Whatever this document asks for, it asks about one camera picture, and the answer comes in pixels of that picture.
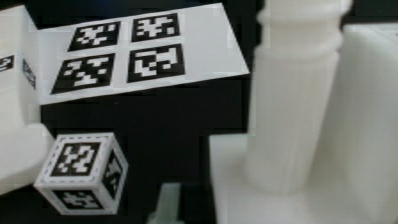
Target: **white platform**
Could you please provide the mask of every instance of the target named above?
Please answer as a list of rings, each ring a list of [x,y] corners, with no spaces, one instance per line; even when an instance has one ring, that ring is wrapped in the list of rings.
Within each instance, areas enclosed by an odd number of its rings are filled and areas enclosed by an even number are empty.
[[[319,150],[306,188],[292,195],[262,192],[246,180],[248,135],[210,137],[219,224],[393,224],[370,217],[333,155]]]

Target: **black background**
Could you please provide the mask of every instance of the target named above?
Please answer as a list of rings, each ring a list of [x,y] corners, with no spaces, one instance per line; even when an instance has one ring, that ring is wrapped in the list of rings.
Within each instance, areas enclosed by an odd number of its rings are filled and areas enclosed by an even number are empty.
[[[0,9],[27,4],[38,28],[45,29],[216,2],[221,1],[0,0]],[[223,3],[253,67],[253,50],[260,42],[257,12],[264,4],[257,0]],[[388,21],[398,21],[398,1],[358,0],[344,23]],[[189,191],[193,200],[185,200],[184,206],[191,223],[200,223],[205,217],[207,221],[212,220],[210,204],[196,200],[212,195],[207,139],[210,134],[246,131],[249,80],[251,75],[246,75],[43,106],[43,123],[54,136],[61,133],[116,132],[130,161],[120,214],[61,216],[34,188],[27,187],[0,197],[0,223],[145,224],[164,182],[203,186],[205,190]]]

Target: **white pillar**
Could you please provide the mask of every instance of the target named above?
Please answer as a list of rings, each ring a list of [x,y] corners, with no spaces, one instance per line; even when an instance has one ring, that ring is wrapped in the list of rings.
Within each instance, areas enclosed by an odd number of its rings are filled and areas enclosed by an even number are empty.
[[[351,0],[269,0],[253,77],[248,177],[269,192],[308,180]]]

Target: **marker cube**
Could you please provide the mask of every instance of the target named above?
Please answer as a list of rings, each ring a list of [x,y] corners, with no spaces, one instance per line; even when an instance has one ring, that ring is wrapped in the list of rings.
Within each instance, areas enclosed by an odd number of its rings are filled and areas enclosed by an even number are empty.
[[[59,135],[34,186],[63,215],[116,214],[127,172],[113,133]]]

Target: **printed marker sheet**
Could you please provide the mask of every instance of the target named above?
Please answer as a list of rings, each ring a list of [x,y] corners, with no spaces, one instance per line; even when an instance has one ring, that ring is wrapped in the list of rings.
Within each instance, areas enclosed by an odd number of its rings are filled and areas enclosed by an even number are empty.
[[[42,104],[249,73],[223,4],[40,30]]]

